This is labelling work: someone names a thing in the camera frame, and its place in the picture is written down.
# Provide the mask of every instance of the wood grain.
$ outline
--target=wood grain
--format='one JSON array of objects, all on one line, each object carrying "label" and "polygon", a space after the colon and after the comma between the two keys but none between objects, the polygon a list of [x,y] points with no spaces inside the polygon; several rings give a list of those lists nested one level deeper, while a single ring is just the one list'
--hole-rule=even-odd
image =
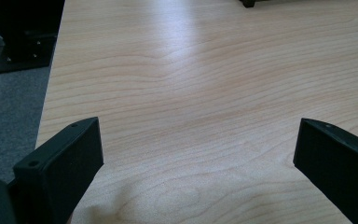
[{"label": "wood grain", "polygon": [[94,116],[73,223],[350,223],[292,160],[358,135],[358,1],[67,0],[37,144]]}]

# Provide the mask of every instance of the screw hole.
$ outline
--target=screw hole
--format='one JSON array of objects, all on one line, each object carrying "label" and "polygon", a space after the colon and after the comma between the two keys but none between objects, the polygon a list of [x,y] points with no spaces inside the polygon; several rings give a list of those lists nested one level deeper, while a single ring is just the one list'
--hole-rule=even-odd
[{"label": "screw hole", "polygon": [[31,161],[30,163],[28,163],[29,166],[34,167],[37,164],[39,164],[39,161]]}]

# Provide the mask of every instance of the black object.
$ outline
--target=black object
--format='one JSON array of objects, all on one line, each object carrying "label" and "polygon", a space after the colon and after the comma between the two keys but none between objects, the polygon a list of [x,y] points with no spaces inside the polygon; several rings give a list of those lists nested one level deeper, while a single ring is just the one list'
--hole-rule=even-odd
[{"label": "black object", "polygon": [[255,0],[240,0],[242,1],[243,5],[245,7],[254,7],[255,6]]},{"label": "black object", "polygon": [[294,164],[353,223],[358,223],[358,137],[302,119]]},{"label": "black object", "polygon": [[67,126],[0,181],[0,223],[66,223],[102,165],[98,119]]},{"label": "black object", "polygon": [[[45,2],[47,1],[38,1],[37,4],[42,5],[34,7],[44,7],[44,10],[51,8],[46,4],[43,5]],[[42,20],[45,17],[37,16],[45,15],[44,10],[29,10],[33,8],[32,2],[0,0],[0,35],[5,41],[0,55],[0,74],[50,65],[61,20],[63,0],[51,3],[56,3],[54,8],[57,9],[51,16],[46,17],[51,21],[47,22]]]}]

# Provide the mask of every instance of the gray carpet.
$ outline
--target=gray carpet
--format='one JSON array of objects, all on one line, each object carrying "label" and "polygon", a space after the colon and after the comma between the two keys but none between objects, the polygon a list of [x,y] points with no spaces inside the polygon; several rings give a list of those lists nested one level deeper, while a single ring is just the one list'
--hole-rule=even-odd
[{"label": "gray carpet", "polygon": [[34,150],[49,71],[0,75],[0,179],[6,182],[14,177],[13,165]]}]

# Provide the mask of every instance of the desk surface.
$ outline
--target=desk surface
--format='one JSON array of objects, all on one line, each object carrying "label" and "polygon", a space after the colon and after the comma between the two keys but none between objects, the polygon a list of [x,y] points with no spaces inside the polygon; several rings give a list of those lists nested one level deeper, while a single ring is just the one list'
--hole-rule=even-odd
[{"label": "desk surface", "polygon": [[349,223],[292,159],[358,135],[358,1],[67,0],[37,144],[94,116],[74,223]]}]

